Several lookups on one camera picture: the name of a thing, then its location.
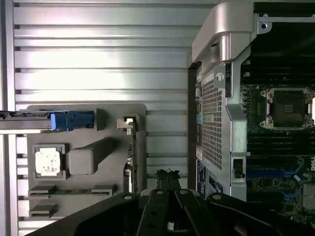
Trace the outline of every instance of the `metal side panel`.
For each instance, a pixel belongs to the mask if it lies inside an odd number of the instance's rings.
[[[144,103],[148,187],[156,187],[155,169],[172,168],[181,171],[186,188],[187,54],[219,1],[4,2],[7,80],[2,90],[8,106],[2,108]],[[14,135],[5,138],[1,141],[7,144],[3,147],[8,162],[1,162],[6,181],[0,179],[0,186],[10,201],[0,203],[7,218],[0,235],[23,236],[51,221],[28,220],[27,141]]]

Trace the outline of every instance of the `motherboard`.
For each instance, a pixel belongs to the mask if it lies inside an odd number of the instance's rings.
[[[247,202],[303,223],[315,223],[314,82],[301,57],[242,65]]]

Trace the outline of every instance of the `metal mesh panel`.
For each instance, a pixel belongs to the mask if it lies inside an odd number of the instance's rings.
[[[202,156],[221,170],[221,91],[213,80],[202,86]]]

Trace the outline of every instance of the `blue connector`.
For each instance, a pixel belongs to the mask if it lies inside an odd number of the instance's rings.
[[[48,111],[53,131],[72,131],[78,126],[94,125],[94,112],[84,111]]]

